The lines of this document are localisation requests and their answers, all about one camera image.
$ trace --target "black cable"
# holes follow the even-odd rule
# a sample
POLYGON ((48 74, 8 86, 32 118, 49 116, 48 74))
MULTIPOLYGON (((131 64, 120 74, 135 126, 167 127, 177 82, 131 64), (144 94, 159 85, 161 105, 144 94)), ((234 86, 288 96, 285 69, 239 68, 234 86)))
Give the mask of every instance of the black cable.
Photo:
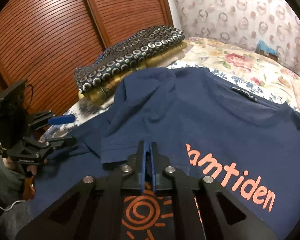
POLYGON ((32 102, 32 98, 33 98, 33 85, 32 85, 32 84, 27 84, 27 85, 25 86, 25 90, 26 90, 28 87, 31 87, 31 99, 30 99, 30 104, 29 104, 29 106, 27 107, 26 111, 28 111, 29 107, 31 106, 31 102, 32 102))

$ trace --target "green jacket sleeve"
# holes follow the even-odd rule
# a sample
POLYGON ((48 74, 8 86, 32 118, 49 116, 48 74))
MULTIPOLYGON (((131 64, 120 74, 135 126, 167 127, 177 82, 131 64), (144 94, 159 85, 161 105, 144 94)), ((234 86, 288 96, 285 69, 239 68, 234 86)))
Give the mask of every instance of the green jacket sleeve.
POLYGON ((0 157, 0 206, 3 208, 22 199, 25 175, 20 165, 17 171, 9 170, 0 157))

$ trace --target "patterned wallpaper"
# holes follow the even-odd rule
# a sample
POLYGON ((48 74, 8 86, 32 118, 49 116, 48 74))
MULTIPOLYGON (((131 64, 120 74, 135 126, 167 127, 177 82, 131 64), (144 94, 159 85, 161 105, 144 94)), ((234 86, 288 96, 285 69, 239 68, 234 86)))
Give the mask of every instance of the patterned wallpaper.
POLYGON ((258 41, 300 74, 300 21, 285 0, 175 0, 186 37, 204 37, 255 51, 258 41))

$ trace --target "orange spiral sun graphic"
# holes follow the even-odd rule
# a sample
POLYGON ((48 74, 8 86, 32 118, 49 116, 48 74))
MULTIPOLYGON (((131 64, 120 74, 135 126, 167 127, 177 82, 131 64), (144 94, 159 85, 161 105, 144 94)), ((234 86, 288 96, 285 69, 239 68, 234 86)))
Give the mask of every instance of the orange spiral sun graphic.
MULTIPOLYGON (((125 214, 122 218, 122 224, 130 230, 140 231, 146 230, 147 238, 146 240, 154 240, 154 237, 150 231, 152 226, 164 227, 165 223, 157 223, 157 220, 161 218, 173 217, 172 213, 160 214, 160 205, 172 204, 171 200, 162 201, 162 197, 155 197, 153 191, 151 191, 151 186, 146 182, 146 188, 143 190, 145 195, 143 196, 128 196, 124 199, 124 203, 129 203, 125 210, 125 214), (146 206, 149 210, 148 215, 141 215, 138 213, 137 208, 140 206, 146 206)), ((134 240, 133 231, 127 231, 127 235, 134 240)))

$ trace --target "metal bolt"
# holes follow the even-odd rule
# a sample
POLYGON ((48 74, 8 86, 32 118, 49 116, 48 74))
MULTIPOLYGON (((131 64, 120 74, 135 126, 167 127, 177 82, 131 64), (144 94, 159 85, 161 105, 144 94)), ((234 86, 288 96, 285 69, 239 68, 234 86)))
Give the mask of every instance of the metal bolt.
POLYGON ((172 166, 168 166, 168 167, 165 168, 165 171, 167 173, 174 173, 176 171, 176 169, 172 166))
POLYGON ((213 178, 210 177, 210 176, 204 176, 204 177, 203 177, 203 181, 204 181, 205 183, 211 183, 211 182, 213 182, 213 178))
POLYGON ((129 165, 124 165, 124 166, 121 168, 121 170, 122 170, 123 172, 129 172, 129 171, 132 171, 132 168, 131 168, 131 166, 129 166, 129 165))
POLYGON ((83 178, 84 183, 92 183, 93 182, 93 177, 92 176, 85 176, 83 178))

